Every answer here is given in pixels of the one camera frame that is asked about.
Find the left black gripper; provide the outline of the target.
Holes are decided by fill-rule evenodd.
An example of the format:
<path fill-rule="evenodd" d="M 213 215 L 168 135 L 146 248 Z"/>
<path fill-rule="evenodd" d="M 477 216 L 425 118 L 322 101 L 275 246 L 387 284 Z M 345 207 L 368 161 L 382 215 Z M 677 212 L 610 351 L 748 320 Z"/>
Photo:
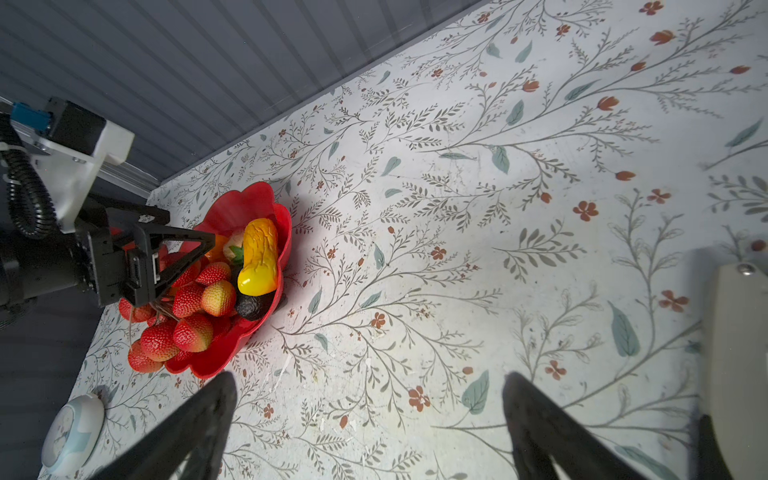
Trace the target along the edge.
<path fill-rule="evenodd" d="M 148 216 L 128 231 L 114 234 L 111 210 Z M 167 226 L 170 213 L 155 206 L 97 194 L 86 197 L 75 222 L 83 251 L 83 280 L 98 304 L 125 298 L 134 307 L 161 300 L 215 244 L 215 235 Z"/>

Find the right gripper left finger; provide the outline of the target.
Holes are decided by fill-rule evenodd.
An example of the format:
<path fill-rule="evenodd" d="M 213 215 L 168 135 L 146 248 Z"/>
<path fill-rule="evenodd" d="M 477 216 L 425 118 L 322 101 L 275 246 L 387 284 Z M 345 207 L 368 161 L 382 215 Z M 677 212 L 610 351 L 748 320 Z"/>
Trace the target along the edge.
<path fill-rule="evenodd" d="M 237 386 L 225 371 L 190 397 L 95 479 L 215 479 L 237 404 Z"/>

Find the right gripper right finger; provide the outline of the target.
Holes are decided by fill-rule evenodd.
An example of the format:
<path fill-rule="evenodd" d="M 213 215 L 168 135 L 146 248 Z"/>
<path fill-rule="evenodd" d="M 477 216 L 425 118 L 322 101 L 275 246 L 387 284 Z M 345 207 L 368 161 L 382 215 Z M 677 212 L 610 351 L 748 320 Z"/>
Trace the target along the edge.
<path fill-rule="evenodd" d="M 506 375 L 502 400 L 520 479 L 642 477 L 520 373 Z"/>

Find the orange fake bell pepper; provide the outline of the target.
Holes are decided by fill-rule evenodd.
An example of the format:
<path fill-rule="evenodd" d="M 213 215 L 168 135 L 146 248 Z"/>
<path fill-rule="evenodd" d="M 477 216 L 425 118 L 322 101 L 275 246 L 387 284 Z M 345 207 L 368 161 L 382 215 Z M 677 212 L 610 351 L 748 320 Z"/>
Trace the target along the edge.
<path fill-rule="evenodd" d="M 224 247 L 227 244 L 228 240 L 229 238 L 227 236 L 222 236 L 222 235 L 215 236 L 215 242 L 214 242 L 213 248 L 205 254 L 205 257 L 210 263 L 224 262 L 227 260 L 226 255 L 224 254 Z"/>

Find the red fake lychee bunch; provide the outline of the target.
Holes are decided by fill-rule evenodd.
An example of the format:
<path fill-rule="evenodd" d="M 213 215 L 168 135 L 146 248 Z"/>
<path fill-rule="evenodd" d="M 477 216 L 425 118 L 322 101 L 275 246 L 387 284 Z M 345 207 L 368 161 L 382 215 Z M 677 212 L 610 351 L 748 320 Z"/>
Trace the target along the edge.
<path fill-rule="evenodd" d="M 120 317 L 144 329 L 131 342 L 130 368 L 143 374 L 192 372 L 200 379 L 222 372 L 238 348 L 234 326 L 233 267 L 204 256 L 161 300 L 134 307 L 118 301 Z"/>

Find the red flower-shaped fruit bowl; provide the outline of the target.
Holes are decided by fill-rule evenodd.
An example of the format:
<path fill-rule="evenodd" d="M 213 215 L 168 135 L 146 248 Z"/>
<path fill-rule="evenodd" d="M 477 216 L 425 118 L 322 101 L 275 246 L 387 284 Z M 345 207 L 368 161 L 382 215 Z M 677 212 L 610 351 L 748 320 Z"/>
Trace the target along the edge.
<path fill-rule="evenodd" d="M 209 379 L 225 369 L 269 316 L 283 294 L 283 270 L 290 257 L 292 218 L 272 187 L 257 182 L 217 199 L 195 227 L 213 237 L 207 247 L 228 264 L 230 278 L 205 274 L 181 282 L 172 303 L 179 318 L 172 341 L 179 353 L 165 369 L 189 369 Z"/>

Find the yellow fake corn cob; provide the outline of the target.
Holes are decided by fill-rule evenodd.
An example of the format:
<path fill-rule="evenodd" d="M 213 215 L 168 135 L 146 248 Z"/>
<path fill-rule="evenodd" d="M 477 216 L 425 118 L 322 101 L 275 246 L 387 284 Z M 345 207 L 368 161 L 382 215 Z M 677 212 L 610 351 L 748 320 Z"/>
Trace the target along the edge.
<path fill-rule="evenodd" d="M 245 228 L 244 264 L 238 290 L 249 296 L 274 292 L 278 286 L 278 232 L 268 218 L 251 221 Z"/>

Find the dark fake avocado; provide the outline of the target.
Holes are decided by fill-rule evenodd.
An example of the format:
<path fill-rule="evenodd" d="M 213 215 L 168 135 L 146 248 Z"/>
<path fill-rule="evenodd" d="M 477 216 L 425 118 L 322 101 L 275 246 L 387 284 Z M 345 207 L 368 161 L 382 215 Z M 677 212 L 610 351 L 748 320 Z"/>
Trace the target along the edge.
<path fill-rule="evenodd" d="M 274 301 L 275 292 L 260 296 L 249 296 L 239 292 L 235 303 L 235 311 L 241 318 L 255 322 L 264 318 Z"/>

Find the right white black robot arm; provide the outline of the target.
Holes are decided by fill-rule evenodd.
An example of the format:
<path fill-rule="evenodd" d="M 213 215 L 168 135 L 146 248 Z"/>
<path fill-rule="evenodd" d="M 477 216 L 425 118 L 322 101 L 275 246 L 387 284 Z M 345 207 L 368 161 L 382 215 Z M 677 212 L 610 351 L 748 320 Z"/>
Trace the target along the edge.
<path fill-rule="evenodd" d="M 767 276 L 750 262 L 720 267 L 704 322 L 696 476 L 755 479 L 767 471 Z M 97 479 L 214 479 L 233 422 L 237 389 L 216 376 Z M 505 425 L 530 463 L 528 479 L 636 479 L 638 473 L 519 373 L 506 378 Z"/>

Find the white round timer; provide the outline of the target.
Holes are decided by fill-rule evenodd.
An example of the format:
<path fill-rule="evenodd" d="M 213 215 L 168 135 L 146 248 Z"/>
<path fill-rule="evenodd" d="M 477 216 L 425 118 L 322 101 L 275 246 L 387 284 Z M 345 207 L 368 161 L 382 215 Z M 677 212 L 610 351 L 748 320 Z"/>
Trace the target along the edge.
<path fill-rule="evenodd" d="M 105 418 L 104 404 L 95 394 L 78 396 L 55 416 L 41 450 L 47 474 L 67 477 L 91 456 Z"/>

